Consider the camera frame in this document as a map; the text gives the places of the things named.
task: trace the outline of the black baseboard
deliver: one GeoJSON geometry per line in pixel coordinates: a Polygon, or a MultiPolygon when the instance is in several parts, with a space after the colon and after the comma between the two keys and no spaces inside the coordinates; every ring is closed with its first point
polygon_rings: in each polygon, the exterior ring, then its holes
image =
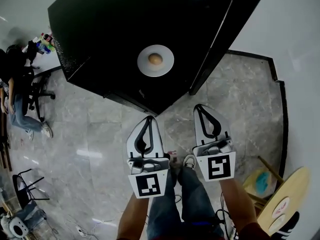
{"type": "MultiPolygon", "coordinates": [[[[246,57],[268,61],[272,80],[279,84],[281,100],[282,100],[282,114],[283,114],[283,140],[282,140],[282,152],[281,152],[281,160],[280,160],[280,167],[279,167],[279,175],[280,177],[283,177],[285,173],[285,167],[286,167],[286,159],[287,159],[287,151],[288,151],[288,131],[289,131],[289,119],[288,119],[285,82],[278,80],[274,60],[270,57],[253,54],[249,52],[237,51],[237,50],[228,50],[227,54],[246,56],[246,57]]],[[[280,183],[277,181],[275,189],[278,189],[279,186],[280,186],[280,183]]]]}

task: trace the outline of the tile floor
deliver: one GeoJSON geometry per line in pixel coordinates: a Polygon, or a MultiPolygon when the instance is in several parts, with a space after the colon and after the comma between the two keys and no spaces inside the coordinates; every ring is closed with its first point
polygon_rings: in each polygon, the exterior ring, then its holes
{"type": "MultiPolygon", "coordinates": [[[[50,198],[38,204],[59,231],[58,239],[83,239],[75,224],[90,232],[100,221],[105,223],[97,225],[96,236],[100,240],[115,239],[119,219],[132,194],[126,140],[146,114],[67,83],[61,70],[52,73],[47,89],[55,92],[56,99],[42,98],[41,113],[54,137],[35,134],[30,142],[25,132],[8,124],[13,172],[32,168],[25,176],[27,181],[45,177],[37,185],[36,195],[50,198]]],[[[235,175],[240,181],[262,166],[258,155],[279,167],[282,100],[267,61],[226,54],[196,95],[184,95],[157,117],[166,152],[176,151],[179,156],[192,152],[196,145],[193,108],[199,103],[229,120],[237,151],[235,175]]],[[[197,172],[203,181],[200,170],[197,172]]],[[[218,209],[219,184],[203,184],[214,209],[218,209]]],[[[181,193],[178,185],[176,193],[181,193]]],[[[181,202],[177,207],[181,211],[181,202]]],[[[44,239],[55,238],[47,230],[44,239]]]]}

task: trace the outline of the wall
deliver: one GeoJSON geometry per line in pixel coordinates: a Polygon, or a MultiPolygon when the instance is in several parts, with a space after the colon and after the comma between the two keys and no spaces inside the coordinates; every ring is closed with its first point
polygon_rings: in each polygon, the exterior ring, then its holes
{"type": "Polygon", "coordinates": [[[49,31],[48,7],[55,0],[0,0],[0,49],[49,31]]]}
{"type": "Polygon", "coordinates": [[[274,59],[284,80],[289,117],[285,177],[309,167],[309,194],[290,240],[309,240],[320,227],[320,0],[261,0],[232,50],[274,59]]]}

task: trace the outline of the jeans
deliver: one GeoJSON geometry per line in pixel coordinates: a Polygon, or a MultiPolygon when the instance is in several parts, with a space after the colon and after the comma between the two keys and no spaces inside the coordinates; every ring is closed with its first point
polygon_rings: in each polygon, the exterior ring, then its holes
{"type": "Polygon", "coordinates": [[[25,116],[23,114],[23,96],[22,94],[16,94],[13,101],[14,114],[9,112],[9,117],[11,124],[17,126],[29,132],[29,130],[34,132],[41,132],[42,124],[38,120],[25,116]]]}
{"type": "MultiPolygon", "coordinates": [[[[146,229],[148,240],[158,237],[183,237],[184,227],[175,203],[176,182],[182,186],[182,219],[185,223],[205,221],[214,218],[215,212],[211,206],[208,194],[199,181],[196,172],[188,167],[183,167],[178,176],[168,171],[165,194],[154,197],[149,213],[146,229]]],[[[219,225],[214,233],[224,237],[219,225]]]]}
{"type": "Polygon", "coordinates": [[[42,210],[37,210],[31,218],[25,220],[25,218],[35,209],[36,203],[31,201],[28,203],[22,210],[14,214],[15,217],[18,217],[29,230],[32,230],[36,225],[39,224],[40,220],[44,218],[44,212],[42,210]]]}

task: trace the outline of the power strip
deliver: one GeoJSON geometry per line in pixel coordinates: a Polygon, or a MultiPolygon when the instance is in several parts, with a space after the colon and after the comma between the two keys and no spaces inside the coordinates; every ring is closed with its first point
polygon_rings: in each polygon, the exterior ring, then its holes
{"type": "Polygon", "coordinates": [[[77,232],[79,233],[80,236],[82,236],[83,238],[88,236],[88,233],[81,227],[79,226],[75,226],[77,232]]]}

